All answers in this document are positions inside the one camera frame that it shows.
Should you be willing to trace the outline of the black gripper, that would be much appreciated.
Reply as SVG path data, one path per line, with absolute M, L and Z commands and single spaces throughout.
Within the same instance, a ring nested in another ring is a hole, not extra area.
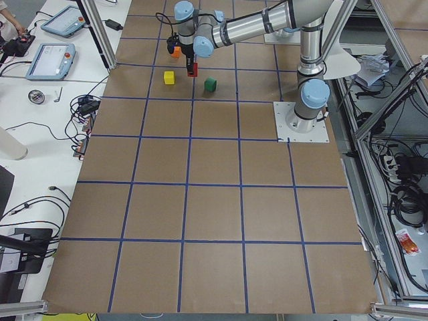
M 172 35 L 167 39 L 167 50 L 171 55 L 175 46 L 181 48 L 181 54 L 186 56 L 186 69 L 188 74 L 194 74 L 194 51 L 193 45 L 183 44 L 179 41 L 178 35 Z

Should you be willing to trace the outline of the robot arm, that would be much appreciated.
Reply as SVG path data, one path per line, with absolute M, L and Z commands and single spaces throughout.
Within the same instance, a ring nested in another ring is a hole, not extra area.
M 264 35 L 265 43 L 278 43 L 278 44 L 300 44 L 300 28 L 290 29 L 283 28 L 279 31 Z
M 161 21 L 171 27 L 168 52 L 173 54 L 176 48 L 181 49 L 189 77 L 197 76 L 196 58 L 209 58 L 217 48 L 281 30 L 300 32 L 298 99 L 286 114 L 285 123 L 291 131 L 307 134 L 323 121 L 319 113 L 326 108 L 330 97 L 324 75 L 331 68 L 326 60 L 356 1 L 343 1 L 330 31 L 325 32 L 327 13 L 333 4 L 333 1 L 280 1 L 255 13 L 226 19 L 222 11 L 198 10 L 189 1 L 179 1 L 174 8 L 175 19 L 165 17 Z

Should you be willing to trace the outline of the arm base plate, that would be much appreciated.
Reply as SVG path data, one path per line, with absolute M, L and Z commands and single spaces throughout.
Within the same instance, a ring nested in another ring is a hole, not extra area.
M 279 45 L 300 45 L 300 32 L 265 34 L 264 43 Z
M 274 102 L 278 142 L 329 143 L 325 118 L 321 111 L 313 120 L 298 118 L 294 102 Z

